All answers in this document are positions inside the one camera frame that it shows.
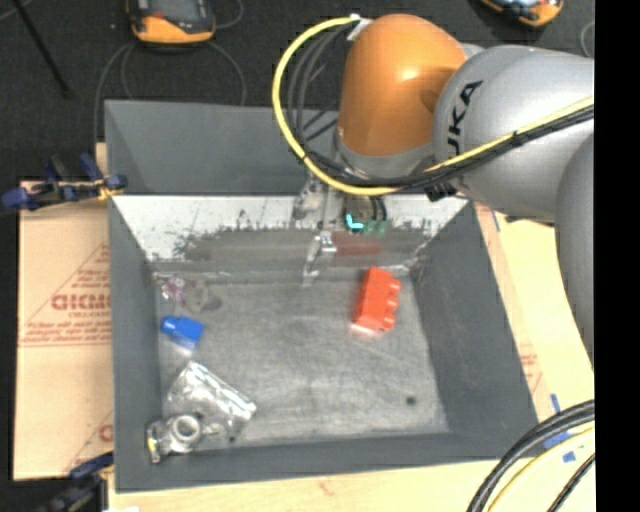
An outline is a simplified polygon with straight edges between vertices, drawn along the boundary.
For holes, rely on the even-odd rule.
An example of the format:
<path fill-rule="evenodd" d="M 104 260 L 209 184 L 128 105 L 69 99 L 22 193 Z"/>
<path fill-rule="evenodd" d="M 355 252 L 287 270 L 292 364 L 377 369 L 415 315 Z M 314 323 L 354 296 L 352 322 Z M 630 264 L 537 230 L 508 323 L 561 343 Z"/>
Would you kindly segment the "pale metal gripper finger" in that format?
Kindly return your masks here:
<path fill-rule="evenodd" d="M 302 285 L 314 284 L 321 272 L 332 265 L 336 256 L 336 246 L 330 234 L 318 234 L 307 250 L 302 271 Z"/>

